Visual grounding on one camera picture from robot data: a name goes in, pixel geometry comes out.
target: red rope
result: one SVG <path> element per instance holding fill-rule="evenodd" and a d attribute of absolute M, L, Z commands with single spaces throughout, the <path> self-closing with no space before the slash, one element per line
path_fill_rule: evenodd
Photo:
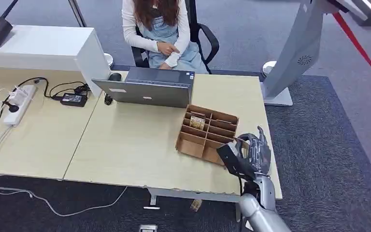
<path fill-rule="evenodd" d="M 360 45 L 360 43 L 357 41 L 355 35 L 343 19 L 342 15 L 339 12 L 333 13 L 333 17 L 336 19 L 336 21 L 339 23 L 343 31 L 346 33 L 346 35 L 349 37 L 349 39 L 352 41 L 355 48 L 360 52 L 360 54 L 363 56 L 363 58 L 367 61 L 367 63 L 371 66 L 371 59 L 369 58 L 366 51 L 363 49 L 363 47 Z"/>

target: long brown hair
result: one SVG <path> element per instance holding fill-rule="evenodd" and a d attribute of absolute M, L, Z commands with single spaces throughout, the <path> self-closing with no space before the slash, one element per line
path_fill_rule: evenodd
<path fill-rule="evenodd" d="M 179 12 L 178 0 L 158 0 L 158 10 L 163 16 L 163 20 L 170 26 L 177 24 Z M 143 23 L 145 27 L 151 30 L 151 23 L 154 19 L 152 9 L 153 0 L 134 0 L 134 9 L 137 22 Z"/>

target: chair armrest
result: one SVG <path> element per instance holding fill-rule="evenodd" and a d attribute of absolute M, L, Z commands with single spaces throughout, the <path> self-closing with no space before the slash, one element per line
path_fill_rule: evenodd
<path fill-rule="evenodd" d="M 211 43 L 211 52 L 208 55 L 208 57 L 205 59 L 205 61 L 210 63 L 210 61 L 214 58 L 214 56 L 217 54 L 218 50 L 220 49 L 220 43 L 218 42 L 218 39 L 214 36 L 213 32 L 204 24 L 198 23 L 199 28 L 204 32 L 205 36 L 207 37 L 208 41 Z"/>
<path fill-rule="evenodd" d="M 144 67 L 144 60 L 142 56 L 142 50 L 138 47 L 131 47 L 134 56 L 134 63 L 136 67 Z"/>

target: power strip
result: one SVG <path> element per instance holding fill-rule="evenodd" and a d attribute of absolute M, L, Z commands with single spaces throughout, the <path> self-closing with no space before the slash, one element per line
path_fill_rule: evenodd
<path fill-rule="evenodd" d="M 16 127 L 17 125 L 19 125 L 20 120 L 22 119 L 23 115 L 26 112 L 26 109 L 28 108 L 30 104 L 30 101 L 35 95 L 36 86 L 33 86 L 33 85 L 23 86 L 22 90 L 24 93 L 27 93 L 28 96 L 23 100 L 22 104 L 17 105 L 19 107 L 18 111 L 14 113 L 9 112 L 9 114 L 3 120 L 3 123 L 5 123 L 6 125 L 10 125 L 13 127 Z"/>

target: denim overalls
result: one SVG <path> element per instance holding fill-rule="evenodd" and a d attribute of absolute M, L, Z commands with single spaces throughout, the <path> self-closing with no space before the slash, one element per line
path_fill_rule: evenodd
<path fill-rule="evenodd" d="M 166 43 L 175 44 L 178 38 L 177 25 L 169 26 L 164 23 L 163 17 L 157 17 L 153 20 L 151 31 L 144 27 L 141 31 L 143 37 L 161 41 Z M 150 68 L 158 69 L 160 65 L 167 59 L 162 53 L 148 52 L 148 60 Z M 178 65 L 173 68 L 174 70 L 195 71 L 196 73 L 208 74 L 204 63 L 201 60 L 198 44 L 190 42 L 183 55 L 178 60 Z"/>

